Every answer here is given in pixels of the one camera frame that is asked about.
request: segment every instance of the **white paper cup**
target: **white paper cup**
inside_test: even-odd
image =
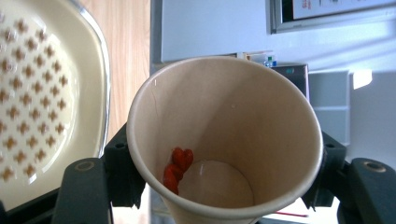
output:
[[[231,57],[160,70],[134,98],[127,126],[137,170],[176,223],[254,223],[301,197],[322,158],[318,120],[300,91]],[[163,185],[175,147],[194,154],[179,195]]]

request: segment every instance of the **cup rim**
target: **cup rim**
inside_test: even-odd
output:
[[[204,205],[200,203],[196,203],[187,199],[184,199],[169,189],[167,189],[163,183],[161,183],[157,178],[150,172],[148,167],[142,162],[142,158],[140,154],[138,153],[137,150],[134,150],[137,148],[137,143],[134,140],[134,125],[133,121],[135,120],[135,111],[136,107],[138,105],[138,102],[142,100],[142,94],[143,91],[150,85],[150,83],[155,80],[156,77],[161,76],[163,74],[163,71],[171,69],[174,66],[179,66],[182,63],[191,63],[195,61],[201,61],[201,60],[225,60],[225,61],[235,61],[236,63],[250,63],[250,65],[253,66],[259,66],[264,70],[267,70],[267,72],[271,74],[275,74],[277,77],[280,79],[286,80],[285,83],[287,85],[290,85],[296,92],[296,94],[299,94],[301,98],[303,98],[302,101],[304,101],[305,106],[307,109],[310,111],[310,113],[313,115],[312,116],[312,121],[315,123],[315,126],[317,127],[318,131],[315,132],[316,136],[315,139],[318,139],[317,146],[316,148],[318,149],[318,156],[317,160],[315,161],[315,166],[313,169],[310,170],[309,173],[307,173],[304,178],[301,180],[301,184],[295,186],[290,192],[287,194],[284,194],[280,197],[277,197],[276,199],[269,201],[267,203],[260,203],[256,205],[252,205],[249,207],[243,207],[243,208],[221,208],[221,207],[214,207],[214,206],[209,206],[209,205]],[[176,203],[177,205],[181,206],[182,208],[194,212],[196,214],[199,214],[204,217],[214,217],[214,218],[222,218],[222,219],[241,219],[241,218],[252,218],[252,217],[261,217],[264,216],[265,214],[271,214],[274,213],[286,206],[288,206],[291,203],[294,203],[295,200],[297,200],[299,197],[303,196],[304,193],[306,193],[309,188],[312,186],[312,184],[315,181],[315,178],[318,174],[318,170],[321,165],[322,161],[322,154],[323,154],[323,140],[321,137],[321,130],[320,126],[318,123],[318,119],[315,116],[315,112],[312,108],[312,106],[305,100],[303,94],[295,87],[291,82],[289,82],[288,79],[285,77],[281,76],[278,74],[276,71],[267,68],[263,65],[260,65],[258,63],[253,63],[247,60],[242,60],[242,59],[237,59],[237,58],[232,58],[232,57],[227,57],[227,56],[210,56],[210,57],[198,57],[198,58],[191,58],[183,61],[179,61],[176,63],[172,63],[158,72],[156,72],[154,75],[150,76],[141,86],[141,88],[138,90],[136,93],[136,96],[133,100],[133,103],[131,105],[129,115],[128,115],[128,121],[127,121],[127,141],[129,145],[129,150],[130,150],[130,155],[134,161],[134,165],[139,172],[139,174],[142,175],[142,177],[147,181],[148,185],[155,189],[162,197],[165,199]]]

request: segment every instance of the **cup bottom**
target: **cup bottom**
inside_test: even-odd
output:
[[[184,174],[179,196],[208,206],[242,208],[254,205],[248,180],[230,164],[197,161]]]

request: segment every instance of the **red candy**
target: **red candy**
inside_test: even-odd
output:
[[[172,152],[172,163],[167,165],[163,172],[163,184],[177,195],[178,182],[190,168],[192,161],[193,154],[190,149],[183,150],[180,147],[176,147]]]

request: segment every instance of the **wooden surface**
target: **wooden surface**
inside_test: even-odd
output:
[[[80,0],[99,24],[107,43],[111,69],[110,120],[107,141],[126,122],[134,96],[149,77],[149,0]],[[149,223],[148,187],[140,209],[114,208],[117,224]]]

